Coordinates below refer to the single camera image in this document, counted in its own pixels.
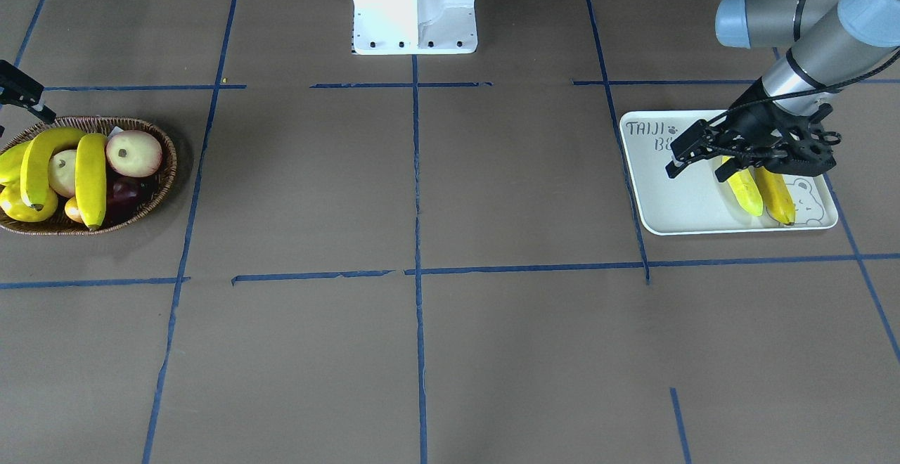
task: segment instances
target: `cartoon bear drawing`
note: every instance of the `cartoon bear drawing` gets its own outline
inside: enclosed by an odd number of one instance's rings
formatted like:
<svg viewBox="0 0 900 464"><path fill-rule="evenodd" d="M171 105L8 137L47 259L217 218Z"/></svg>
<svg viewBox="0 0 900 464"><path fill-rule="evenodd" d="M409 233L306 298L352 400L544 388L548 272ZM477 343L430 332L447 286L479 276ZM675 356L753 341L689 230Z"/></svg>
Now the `cartoon bear drawing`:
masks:
<svg viewBox="0 0 900 464"><path fill-rule="evenodd" d="M797 208L794 225L824 226L825 207L813 193L813 181L805 178L788 179L790 176L785 176L785 185L794 198L794 208Z"/></svg>

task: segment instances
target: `light blue joint cap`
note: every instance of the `light blue joint cap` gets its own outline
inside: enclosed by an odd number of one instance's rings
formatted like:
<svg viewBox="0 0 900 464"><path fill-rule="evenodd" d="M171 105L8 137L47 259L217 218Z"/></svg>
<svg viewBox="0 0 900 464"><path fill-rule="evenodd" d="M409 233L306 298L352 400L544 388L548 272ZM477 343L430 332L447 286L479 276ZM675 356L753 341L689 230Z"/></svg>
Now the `light blue joint cap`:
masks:
<svg viewBox="0 0 900 464"><path fill-rule="evenodd" d="M724 46L750 47L746 0L722 0L719 3L716 11L716 38Z"/></svg>
<svg viewBox="0 0 900 464"><path fill-rule="evenodd" d="M900 0L841 0L841 25L855 39L870 46L900 46Z"/></svg>

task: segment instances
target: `white mounting plate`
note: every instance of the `white mounting plate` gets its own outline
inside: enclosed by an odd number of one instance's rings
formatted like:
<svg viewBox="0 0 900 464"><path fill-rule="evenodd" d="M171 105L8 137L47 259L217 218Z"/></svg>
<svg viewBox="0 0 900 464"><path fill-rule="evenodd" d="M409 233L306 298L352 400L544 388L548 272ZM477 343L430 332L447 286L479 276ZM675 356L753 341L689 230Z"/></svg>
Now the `white mounting plate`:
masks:
<svg viewBox="0 0 900 464"><path fill-rule="evenodd" d="M448 9L439 25L428 28L428 36L432 39L432 47L428 40L421 42L421 47L412 47L405 41L399 46L401 37L385 32L376 20L354 12L353 16L353 53L361 55L374 54L469 54L478 47L478 31L475 22L475 9Z"/></svg>
<svg viewBox="0 0 900 464"><path fill-rule="evenodd" d="M669 179L669 143L700 118L723 111L634 111L622 116L624 153L634 198L644 228L657 236L738 231L798 231L828 229L838 223L838 211L822 176L785 175L797 208L797 224L784 226L768 213L753 217L740 208L726 183L716 180L721 159L701 160Z"/></svg>

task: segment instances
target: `white plastic base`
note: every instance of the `white plastic base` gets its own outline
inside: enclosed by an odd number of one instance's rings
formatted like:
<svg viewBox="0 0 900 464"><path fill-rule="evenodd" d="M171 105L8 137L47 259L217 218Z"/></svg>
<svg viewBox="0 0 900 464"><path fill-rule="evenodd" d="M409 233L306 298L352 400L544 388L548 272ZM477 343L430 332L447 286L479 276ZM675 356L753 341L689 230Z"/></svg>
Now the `white plastic base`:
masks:
<svg viewBox="0 0 900 464"><path fill-rule="evenodd" d="M820 230L838 223L838 211L822 176L785 175L797 208L797 223L782 226L768 214L740 208L726 183L716 179L721 159L701 160L675 179L666 174L669 143L700 118L722 111L636 111L619 121L628 173L643 226L657 236L736 231Z"/></svg>
<svg viewBox="0 0 900 464"><path fill-rule="evenodd" d="M475 0L353 1L357 54L464 54L478 46Z"/></svg>

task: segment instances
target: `brown woven basket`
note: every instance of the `brown woven basket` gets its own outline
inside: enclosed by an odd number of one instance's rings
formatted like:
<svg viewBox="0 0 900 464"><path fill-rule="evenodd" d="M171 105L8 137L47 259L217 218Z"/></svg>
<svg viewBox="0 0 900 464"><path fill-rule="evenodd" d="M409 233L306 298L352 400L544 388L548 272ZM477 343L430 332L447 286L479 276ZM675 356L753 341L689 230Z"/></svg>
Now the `brown woven basket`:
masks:
<svg viewBox="0 0 900 464"><path fill-rule="evenodd" d="M144 218L150 211L157 207L160 202L162 202L163 198L166 198L166 194L168 194L168 191L174 182L174 175L176 175L177 158L176 151L174 151L174 144L164 131L160 130L160 128L156 127L154 124L149 124L149 122L143 120L101 116L63 116L57 118L53 124L36 124L34 127L23 131L21 134L14 137L9 144L6 144L6 147L4 147L3 150L0 150L0 153L12 148L16 144L33 139L37 134L41 133L41 131L55 127L74 127L79 130L87 131L88 134L100 133L106 135L109 135L110 131L113 130L113 127L119 127L122 130L144 130L146 133L153 135L160 141L160 144L162 144L163 147L162 165L160 165L160 169L157 170L155 175L150 176L155 179L155 190L153 191L153 194L150 196L149 201L139 205L138 210L135 211L134 217L129 218L128 221L123 221L123 223L115 224L114 226L100 227L95 231L87 230L87 227L84 227L83 224L77 224L65 216L65 210L63 209L63 204L65 204L64 198L59 198L59 207L52 217L49 217L44 221L38 221L38 223L35 224L13 220L12 218L7 217L3 212L0 212L0 227L9 231L14 231L14 233L27 234L27 236L95 236L99 233L119 230L122 227L133 224L135 221Z"/></svg>

